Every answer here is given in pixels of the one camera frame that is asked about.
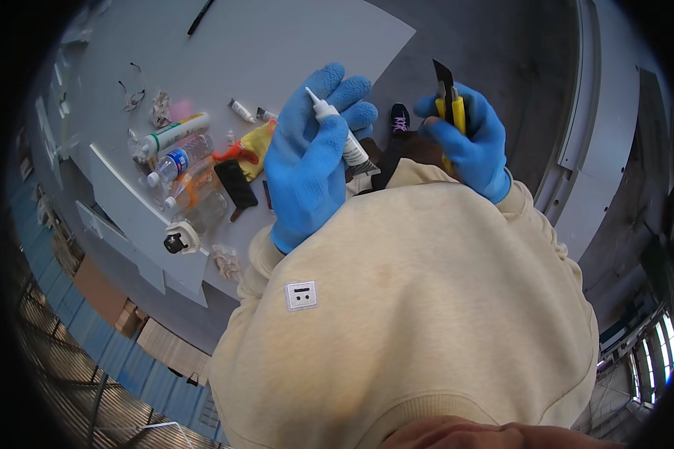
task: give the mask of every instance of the beige sweatshirt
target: beige sweatshirt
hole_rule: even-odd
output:
[[[495,207],[402,159],[288,256],[269,231],[211,366],[235,448],[375,448],[432,415],[569,427],[586,406],[596,319],[523,184]]]

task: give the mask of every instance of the black sneaker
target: black sneaker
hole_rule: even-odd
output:
[[[402,103],[395,103],[389,114],[389,122],[392,124],[392,132],[404,132],[410,130],[410,113]]]

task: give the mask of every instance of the hand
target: hand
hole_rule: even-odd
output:
[[[427,119],[420,126],[442,146],[446,157],[454,163],[457,175],[464,183],[487,200],[497,204],[507,196],[512,181],[504,166],[504,125],[485,97],[466,85],[454,84],[464,97],[467,114],[467,135],[438,118],[434,105],[436,95],[423,97],[415,103],[415,113]]]
[[[346,186],[342,150],[347,127],[357,139],[372,132],[377,108],[360,101],[371,90],[370,81],[353,76],[342,81],[344,67],[333,62],[314,72],[289,97],[279,114],[264,171],[270,185],[277,222],[274,245],[284,254],[321,228],[344,203]],[[315,119],[305,86],[334,105],[340,116]]]

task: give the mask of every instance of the eyeglasses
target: eyeglasses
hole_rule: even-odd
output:
[[[125,107],[122,108],[123,111],[132,111],[137,107],[137,103],[139,103],[140,101],[142,101],[143,98],[145,98],[145,84],[142,82],[142,69],[140,68],[139,65],[135,64],[134,62],[130,62],[130,65],[134,65],[135,67],[137,67],[142,90],[137,94],[132,94],[128,96],[127,88],[125,87],[124,84],[122,84],[122,81],[118,81],[118,83],[122,86],[123,90],[125,91]]]

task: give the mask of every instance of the embroidered patch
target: embroidered patch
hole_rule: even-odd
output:
[[[288,301],[288,310],[290,312],[316,308],[317,284],[315,281],[285,284],[285,299]]]

